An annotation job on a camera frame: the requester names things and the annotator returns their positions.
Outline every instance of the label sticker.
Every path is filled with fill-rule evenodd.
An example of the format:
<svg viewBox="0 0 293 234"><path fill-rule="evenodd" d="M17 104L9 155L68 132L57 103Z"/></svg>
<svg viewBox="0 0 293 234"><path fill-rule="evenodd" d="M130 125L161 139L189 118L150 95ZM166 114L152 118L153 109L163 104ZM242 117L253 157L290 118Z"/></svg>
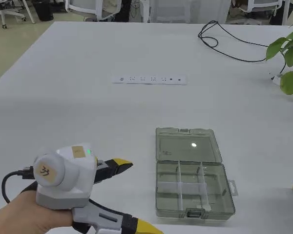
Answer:
<svg viewBox="0 0 293 234"><path fill-rule="evenodd" d="M38 167L36 168L36 174L43 177L49 183L53 183L57 176L57 171L46 163L40 162Z"/></svg>
<svg viewBox="0 0 293 234"><path fill-rule="evenodd" d="M86 157L83 146L72 146L74 158Z"/></svg>

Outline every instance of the white device housing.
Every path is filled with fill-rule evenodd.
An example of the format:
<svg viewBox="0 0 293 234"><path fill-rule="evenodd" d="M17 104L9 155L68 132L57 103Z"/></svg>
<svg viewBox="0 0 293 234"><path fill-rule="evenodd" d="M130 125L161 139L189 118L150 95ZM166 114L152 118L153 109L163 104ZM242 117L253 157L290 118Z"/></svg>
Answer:
<svg viewBox="0 0 293 234"><path fill-rule="evenodd" d="M34 176L38 182L36 202L56 210L85 206L96 170L97 159L89 143L38 156L34 163Z"/></svg>

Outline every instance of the transparent box lid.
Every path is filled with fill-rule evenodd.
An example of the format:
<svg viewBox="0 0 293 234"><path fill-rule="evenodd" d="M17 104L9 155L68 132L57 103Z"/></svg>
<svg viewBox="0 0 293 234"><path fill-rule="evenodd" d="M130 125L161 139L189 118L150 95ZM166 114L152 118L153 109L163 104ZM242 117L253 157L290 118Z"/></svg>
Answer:
<svg viewBox="0 0 293 234"><path fill-rule="evenodd" d="M156 129L156 159L161 161L222 162L211 129Z"/></svg>

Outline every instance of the hand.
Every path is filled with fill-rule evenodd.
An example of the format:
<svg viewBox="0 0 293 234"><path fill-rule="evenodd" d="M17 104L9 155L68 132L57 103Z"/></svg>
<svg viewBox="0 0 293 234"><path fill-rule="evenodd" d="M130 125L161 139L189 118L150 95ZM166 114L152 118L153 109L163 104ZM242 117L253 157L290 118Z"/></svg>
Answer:
<svg viewBox="0 0 293 234"><path fill-rule="evenodd" d="M36 204L36 192L18 195L0 209L0 234L44 234L52 228L72 225L72 212L54 211Z"/></svg>

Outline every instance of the plastic storage box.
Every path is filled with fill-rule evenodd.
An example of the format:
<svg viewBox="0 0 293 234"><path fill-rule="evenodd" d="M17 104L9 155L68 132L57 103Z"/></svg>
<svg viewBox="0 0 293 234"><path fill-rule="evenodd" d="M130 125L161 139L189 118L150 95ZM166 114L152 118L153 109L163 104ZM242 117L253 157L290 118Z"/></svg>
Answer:
<svg viewBox="0 0 293 234"><path fill-rule="evenodd" d="M213 130L156 129L156 213L227 220L234 203Z"/></svg>

